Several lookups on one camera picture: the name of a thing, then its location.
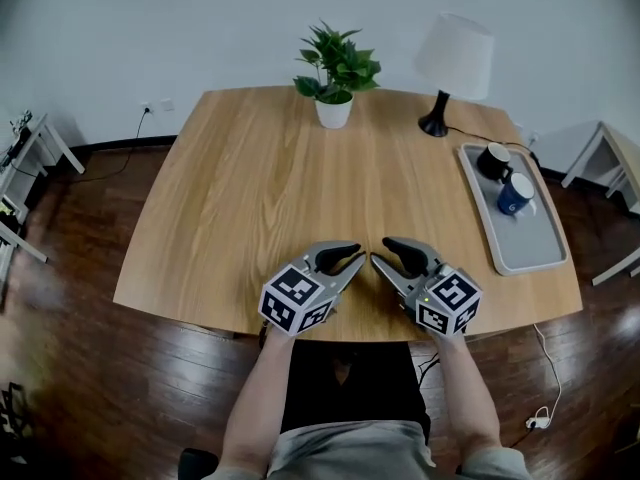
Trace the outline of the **blue ceramic mug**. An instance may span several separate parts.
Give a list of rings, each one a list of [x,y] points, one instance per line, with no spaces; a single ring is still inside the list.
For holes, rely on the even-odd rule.
[[[535,195],[532,182],[522,173],[514,172],[504,183],[498,196],[498,209],[509,216],[535,216],[537,213]]]

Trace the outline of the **white shade black base lamp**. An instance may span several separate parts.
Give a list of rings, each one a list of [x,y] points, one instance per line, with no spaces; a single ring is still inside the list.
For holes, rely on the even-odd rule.
[[[418,126],[433,137],[448,134],[449,98],[480,101],[490,87],[494,35],[483,25],[449,12],[440,13],[414,60],[417,72],[438,90],[431,111]]]

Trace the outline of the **white frame table with clutter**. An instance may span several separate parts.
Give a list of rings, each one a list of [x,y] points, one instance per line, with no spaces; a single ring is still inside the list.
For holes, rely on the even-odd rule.
[[[61,154],[71,163],[79,174],[83,174],[85,172],[84,166],[62,139],[55,127],[50,123],[47,114],[43,114],[38,117],[34,120],[33,124],[29,123],[28,128],[31,131],[31,135],[24,141],[24,144],[19,148],[19,151],[14,156],[5,155],[0,158],[0,166],[4,166],[3,169],[0,169],[0,203],[7,200],[7,202],[16,209],[19,224],[24,222],[26,215],[28,214],[28,210],[24,204],[14,202],[7,195],[7,190],[9,189],[16,174],[29,175],[33,178],[37,177],[36,174],[21,171],[20,165],[27,158],[30,150],[36,143],[38,143],[42,148],[47,149],[46,143],[40,137],[42,133],[45,133],[53,139],[57,147],[60,149]],[[2,244],[7,245],[11,249],[21,248],[42,263],[46,263],[48,261],[48,257],[44,253],[21,238],[17,231],[11,230],[6,224],[0,222],[0,251],[2,249]]]

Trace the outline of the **white side table wooden top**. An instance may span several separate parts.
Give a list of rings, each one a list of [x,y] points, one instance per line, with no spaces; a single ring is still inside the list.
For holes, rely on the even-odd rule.
[[[561,186],[567,188],[584,171],[587,163],[602,142],[609,146],[619,164],[618,173],[609,185],[606,197],[610,198],[621,187],[629,185],[635,196],[636,203],[640,205],[640,145],[603,121],[597,124],[593,135],[571,164],[561,180]],[[598,286],[634,263],[637,263],[637,266],[629,273],[630,277],[640,274],[640,246],[603,273],[594,277],[591,283],[593,286]]]

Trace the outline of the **person's black trousers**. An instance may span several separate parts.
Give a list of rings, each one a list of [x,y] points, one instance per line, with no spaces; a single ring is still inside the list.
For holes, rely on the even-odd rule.
[[[295,342],[282,432],[391,420],[415,422],[429,438],[431,419],[406,342]]]

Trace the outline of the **green plant in white pot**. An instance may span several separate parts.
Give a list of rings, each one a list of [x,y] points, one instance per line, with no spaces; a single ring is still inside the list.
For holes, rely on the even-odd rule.
[[[376,76],[382,71],[373,59],[374,49],[359,49],[352,37],[361,29],[340,32],[324,20],[311,26],[307,48],[299,50],[298,61],[314,69],[313,76],[293,78],[297,92],[315,102],[320,125],[341,129],[349,119],[355,94],[379,87]]]

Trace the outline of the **person's right forearm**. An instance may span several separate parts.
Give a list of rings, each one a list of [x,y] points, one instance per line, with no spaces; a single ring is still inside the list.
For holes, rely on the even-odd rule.
[[[494,401],[462,335],[433,337],[442,375],[451,430],[465,461],[474,453],[500,448]]]

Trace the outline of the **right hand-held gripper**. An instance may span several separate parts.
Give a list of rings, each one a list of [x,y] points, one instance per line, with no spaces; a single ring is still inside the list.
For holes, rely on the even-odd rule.
[[[398,256],[411,277],[376,253],[370,255],[370,261],[403,297],[405,311],[415,324],[443,337],[464,333],[483,295],[475,282],[462,269],[441,264],[439,253],[429,244],[390,236],[382,243]]]

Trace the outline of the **black chair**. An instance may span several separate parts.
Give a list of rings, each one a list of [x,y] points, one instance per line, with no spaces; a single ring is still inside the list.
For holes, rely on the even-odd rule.
[[[206,450],[186,448],[178,463],[178,480],[203,480],[215,472],[218,457]]]

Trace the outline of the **person's left forearm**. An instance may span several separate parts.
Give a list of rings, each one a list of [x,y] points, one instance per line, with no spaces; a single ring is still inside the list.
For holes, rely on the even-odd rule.
[[[295,339],[271,328],[229,416],[222,468],[267,472],[280,435]]]

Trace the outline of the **person's grey shirt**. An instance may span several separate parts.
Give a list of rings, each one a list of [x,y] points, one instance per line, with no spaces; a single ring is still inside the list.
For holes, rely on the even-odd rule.
[[[437,468],[411,421],[318,424],[278,438],[266,480],[533,480],[521,452],[480,450],[457,473]]]

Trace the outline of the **black ceramic mug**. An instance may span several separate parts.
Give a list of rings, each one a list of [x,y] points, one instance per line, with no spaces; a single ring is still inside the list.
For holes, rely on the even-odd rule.
[[[479,172],[489,180],[506,183],[513,173],[508,149],[496,142],[489,143],[476,161]]]

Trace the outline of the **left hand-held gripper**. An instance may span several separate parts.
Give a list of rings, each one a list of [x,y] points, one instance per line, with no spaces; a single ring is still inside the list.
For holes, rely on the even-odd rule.
[[[323,323],[364,266],[366,253],[360,250],[349,240],[313,243],[263,286],[259,314],[291,337]]]

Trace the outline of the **grey rectangular tray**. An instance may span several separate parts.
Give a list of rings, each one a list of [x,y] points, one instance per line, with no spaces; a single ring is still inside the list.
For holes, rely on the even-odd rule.
[[[568,259],[561,224],[554,216],[555,207],[543,192],[529,156],[514,148],[509,150],[510,165],[533,185],[534,197],[513,216],[499,210],[498,197],[503,187],[481,174],[477,160],[484,145],[465,143],[458,157],[478,210],[496,271],[503,276],[555,268]]]

